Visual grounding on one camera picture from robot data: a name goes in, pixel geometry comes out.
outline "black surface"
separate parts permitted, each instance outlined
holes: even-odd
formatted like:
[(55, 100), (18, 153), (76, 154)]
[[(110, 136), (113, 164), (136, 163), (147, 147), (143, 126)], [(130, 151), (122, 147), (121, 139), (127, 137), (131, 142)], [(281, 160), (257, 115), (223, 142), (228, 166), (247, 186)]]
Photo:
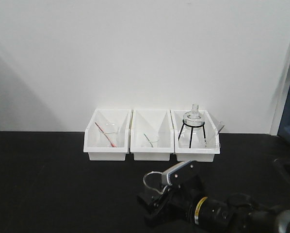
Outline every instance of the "black surface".
[[(252, 195), (268, 206), (290, 208), (290, 185), (274, 168), (290, 158), (290, 145), (264, 134), (221, 134), (221, 154), (201, 163), (211, 197)], [(169, 162), (89, 161), (83, 133), (0, 132), (0, 232), (199, 232), (176, 221), (148, 228), (136, 195), (143, 175)]]

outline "glass flask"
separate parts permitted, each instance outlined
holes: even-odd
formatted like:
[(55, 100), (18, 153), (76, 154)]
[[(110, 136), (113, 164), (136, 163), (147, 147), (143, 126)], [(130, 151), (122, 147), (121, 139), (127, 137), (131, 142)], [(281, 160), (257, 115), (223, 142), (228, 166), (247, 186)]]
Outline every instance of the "glass flask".
[(204, 124), (204, 116), (199, 112), (199, 105), (193, 104), (192, 109), (183, 115), (183, 120), (189, 126), (202, 126)]

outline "white plastic bin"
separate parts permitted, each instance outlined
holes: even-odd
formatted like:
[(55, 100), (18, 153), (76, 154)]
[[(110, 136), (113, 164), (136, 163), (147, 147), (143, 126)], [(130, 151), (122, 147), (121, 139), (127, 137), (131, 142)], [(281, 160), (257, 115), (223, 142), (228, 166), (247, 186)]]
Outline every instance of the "white plastic bin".
[[(85, 130), (83, 152), (89, 154), (90, 160), (125, 160), (129, 152), (130, 121), (130, 109), (96, 109)], [(107, 134), (109, 126), (114, 128), (117, 134)], [(113, 141), (115, 147), (108, 143), (109, 141)]]
[[(216, 135), (211, 141), (205, 145), (203, 138), (202, 127), (193, 130), (193, 139), (191, 148), (189, 148), (190, 128), (186, 127), (182, 132), (180, 141), (178, 135), (183, 124), (183, 115), (189, 110), (171, 110), (171, 116), (174, 126), (174, 140), (175, 140), (175, 154), (178, 161), (197, 160), (199, 162), (213, 162), (215, 154), (220, 153), (219, 136)], [(206, 135), (211, 135), (215, 130), (215, 125), (207, 112), (207, 110), (200, 110), (205, 118), (205, 132)]]
[(169, 110), (133, 110), (130, 151), (134, 160), (170, 160), (174, 132)]

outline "glass cup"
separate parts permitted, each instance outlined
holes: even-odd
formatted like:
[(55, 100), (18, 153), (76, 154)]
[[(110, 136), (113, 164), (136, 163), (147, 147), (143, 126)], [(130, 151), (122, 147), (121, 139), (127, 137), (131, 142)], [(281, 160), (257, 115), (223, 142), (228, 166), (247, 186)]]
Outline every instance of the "glass cup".
[(117, 147), (118, 146), (118, 126), (111, 123), (99, 125), (98, 147)]
[(150, 147), (150, 148), (157, 148), (159, 147), (159, 137), (152, 134), (143, 134), (144, 139), (142, 143), (142, 147)]

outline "white wall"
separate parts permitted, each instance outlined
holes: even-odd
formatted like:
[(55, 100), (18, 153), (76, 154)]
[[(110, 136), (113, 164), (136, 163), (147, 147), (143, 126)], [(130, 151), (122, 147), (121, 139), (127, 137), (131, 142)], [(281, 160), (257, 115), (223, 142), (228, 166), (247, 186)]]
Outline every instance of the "white wall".
[(0, 130), (196, 102), (269, 133), (289, 42), (290, 0), (0, 0)]

